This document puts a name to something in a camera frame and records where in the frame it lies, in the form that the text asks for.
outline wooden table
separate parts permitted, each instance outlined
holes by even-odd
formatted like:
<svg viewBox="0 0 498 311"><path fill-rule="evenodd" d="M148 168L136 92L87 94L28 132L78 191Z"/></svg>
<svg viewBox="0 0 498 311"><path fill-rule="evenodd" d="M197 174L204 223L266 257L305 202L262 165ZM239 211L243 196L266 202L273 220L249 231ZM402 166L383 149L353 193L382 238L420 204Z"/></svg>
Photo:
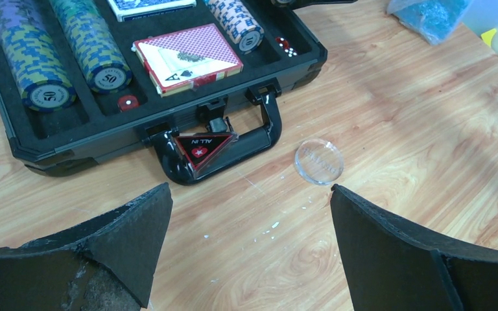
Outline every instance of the wooden table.
<svg viewBox="0 0 498 311"><path fill-rule="evenodd" d="M284 131L273 150L195 187L171 183L151 310L352 308L330 188L307 183L293 165L310 137L344 154L338 183L498 249L498 56L464 27L431 47L386 16L387 3L298 11L329 60L312 84L279 99ZM259 122L257 110L232 119L242 131ZM165 181L152 150L70 178L35 175L11 157L0 121L0 247L66 229Z"/></svg>

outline stack of poker chips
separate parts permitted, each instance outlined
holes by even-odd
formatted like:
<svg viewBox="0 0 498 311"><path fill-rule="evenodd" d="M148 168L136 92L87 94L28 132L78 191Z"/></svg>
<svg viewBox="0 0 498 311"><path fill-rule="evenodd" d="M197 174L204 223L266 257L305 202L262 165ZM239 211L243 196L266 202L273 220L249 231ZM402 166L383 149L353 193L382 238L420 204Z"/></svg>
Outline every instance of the stack of poker chips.
<svg viewBox="0 0 498 311"><path fill-rule="evenodd" d="M258 48L263 41L264 30L240 0L204 2L241 54L251 53Z"/></svg>
<svg viewBox="0 0 498 311"><path fill-rule="evenodd" d="M50 0L54 13L85 76L96 93L127 87L132 72L92 0Z"/></svg>
<svg viewBox="0 0 498 311"><path fill-rule="evenodd" d="M75 101L75 89L33 2L0 0L0 44L24 105L52 112Z"/></svg>

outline case handle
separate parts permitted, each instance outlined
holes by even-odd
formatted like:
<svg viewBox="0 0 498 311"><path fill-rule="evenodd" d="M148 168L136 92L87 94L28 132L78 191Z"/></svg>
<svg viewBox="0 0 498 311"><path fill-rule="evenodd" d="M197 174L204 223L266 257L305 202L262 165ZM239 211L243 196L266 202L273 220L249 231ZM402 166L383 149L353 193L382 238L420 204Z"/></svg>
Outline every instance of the case handle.
<svg viewBox="0 0 498 311"><path fill-rule="evenodd" d="M151 143L167 177L181 185L194 185L272 148L281 136L281 117L276 96L275 92L269 91L253 102L261 106L264 125L240 135L237 141L217 155L197 176L186 158L179 153L172 130L153 135Z"/></svg>

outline red playing card box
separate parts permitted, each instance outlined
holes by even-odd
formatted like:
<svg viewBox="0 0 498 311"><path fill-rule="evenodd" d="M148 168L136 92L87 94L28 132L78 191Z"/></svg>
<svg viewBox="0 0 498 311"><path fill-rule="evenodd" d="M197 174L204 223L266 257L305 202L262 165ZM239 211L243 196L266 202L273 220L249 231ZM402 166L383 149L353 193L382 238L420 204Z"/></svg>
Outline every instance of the red playing card box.
<svg viewBox="0 0 498 311"><path fill-rule="evenodd" d="M139 40L134 48L162 97L243 70L243 63L215 24Z"/></svg>

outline felt lining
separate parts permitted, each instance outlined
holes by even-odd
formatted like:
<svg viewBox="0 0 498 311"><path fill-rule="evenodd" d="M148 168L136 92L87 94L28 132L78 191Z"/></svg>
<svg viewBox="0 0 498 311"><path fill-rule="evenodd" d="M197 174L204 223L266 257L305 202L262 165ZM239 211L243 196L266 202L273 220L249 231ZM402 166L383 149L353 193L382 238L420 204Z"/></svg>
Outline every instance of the felt lining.
<svg viewBox="0 0 498 311"><path fill-rule="evenodd" d="M24 107L0 45L0 94L16 137L24 147L40 152L54 150L136 119L311 61L316 59L320 52L308 33L302 31L303 25L294 23L284 9L274 7L270 0L244 0L249 11L264 28L265 39L256 51L247 55L238 53L244 64L243 71L224 80L201 86L195 91L161 98L136 54L131 51L133 41L214 23L237 52L236 46L201 0L194 8L125 22L116 20L106 0L95 2L133 70L134 79L127 89L118 93L99 95L91 92L50 4L44 0L36 1L47 32L53 38L62 62L69 70L78 100L71 107L53 113L39 113ZM287 57L274 41L276 36L288 39L299 56ZM138 98L141 107L121 113L117 107L117 99L129 94Z"/></svg>

